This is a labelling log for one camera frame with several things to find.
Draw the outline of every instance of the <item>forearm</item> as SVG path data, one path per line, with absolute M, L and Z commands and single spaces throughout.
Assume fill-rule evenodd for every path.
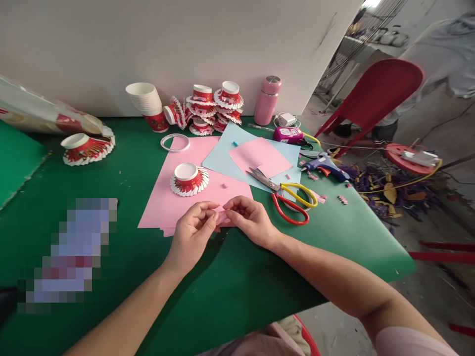
M 65 355 L 134 355 L 181 280 L 161 266 Z
M 446 344 L 401 294 L 366 268 L 286 235 L 275 241 L 271 251 L 338 308 L 360 319 L 373 342 L 382 329 L 402 326 Z

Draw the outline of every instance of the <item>scissors blade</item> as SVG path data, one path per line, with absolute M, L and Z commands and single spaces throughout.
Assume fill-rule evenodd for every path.
M 261 172 L 255 170 L 255 169 L 252 169 L 251 167 L 249 167 L 249 169 L 251 170 L 250 172 L 249 171 L 246 171 L 247 174 L 249 174 L 250 176 L 252 176 L 254 179 L 256 179 L 257 181 L 261 182 L 262 184 L 264 184 L 266 187 L 270 188 L 271 190 L 273 190 L 274 192 L 278 192 L 279 189 L 280 189 L 280 186 L 275 184 L 274 182 L 270 181 L 269 179 L 266 178 L 265 175 L 263 175 Z

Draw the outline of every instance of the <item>person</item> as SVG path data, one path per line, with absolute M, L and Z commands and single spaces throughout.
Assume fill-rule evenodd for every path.
M 391 142 L 399 117 L 443 83 L 450 97 L 469 99 L 475 96 L 475 11 L 430 25 L 399 57 L 417 64 L 424 81 L 402 104 L 384 117 L 354 146 L 380 147 Z M 351 124 L 340 125 L 333 133 L 342 138 L 351 135 Z M 343 141 L 347 146 L 350 140 Z
M 194 204 L 178 220 L 163 264 L 65 355 L 134 355 L 170 295 L 202 256 L 216 228 L 218 206 L 210 201 Z M 358 318 L 379 355 L 456 355 L 401 294 L 364 267 L 281 233 L 264 206 L 252 199 L 238 196 L 223 208 L 253 243 L 279 256 L 329 301 Z M 281 339 L 259 333 L 212 354 L 298 355 Z

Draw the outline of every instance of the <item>blue glue gun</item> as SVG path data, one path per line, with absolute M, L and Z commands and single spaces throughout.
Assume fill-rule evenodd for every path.
M 314 171 L 316 169 L 327 177 L 331 174 L 340 182 L 350 179 L 348 173 L 338 168 L 326 152 L 322 152 L 317 158 L 305 163 L 300 171 Z

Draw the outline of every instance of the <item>green tabletop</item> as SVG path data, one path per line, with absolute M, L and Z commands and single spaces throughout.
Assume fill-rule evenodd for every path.
M 0 213 L 0 286 L 6 287 L 33 278 L 33 268 L 41 267 L 42 256 L 50 255 L 51 234 L 58 233 L 59 222 L 67 221 L 74 198 L 119 200 L 115 232 L 102 249 L 92 291 L 85 292 L 79 303 L 51 304 L 48 313 L 13 315 L 0 330 L 1 355 L 61 354 L 111 313 L 168 253 L 172 238 L 164 238 L 158 229 L 137 229 L 167 154 L 159 143 L 164 134 L 153 133 L 141 118 L 105 121 L 116 134 L 117 146 L 107 158 L 87 166 L 65 165 L 61 137 L 41 137 L 44 145 L 53 147 L 53 155 Z M 246 124 L 243 128 L 272 136 Z M 167 134 L 178 131 L 173 127 Z M 280 231 L 345 256 L 386 281 L 413 272 L 412 259 L 353 188 L 333 178 L 313 181 L 304 175 L 302 182 L 328 196 L 325 204 L 309 212 L 310 223 L 305 226 L 286 223 L 270 194 L 251 187 L 254 199 L 264 204 Z M 341 194 L 348 205 L 338 200 Z M 194 355 L 324 302 L 282 260 L 232 228 L 227 235 L 212 237 L 138 355 Z

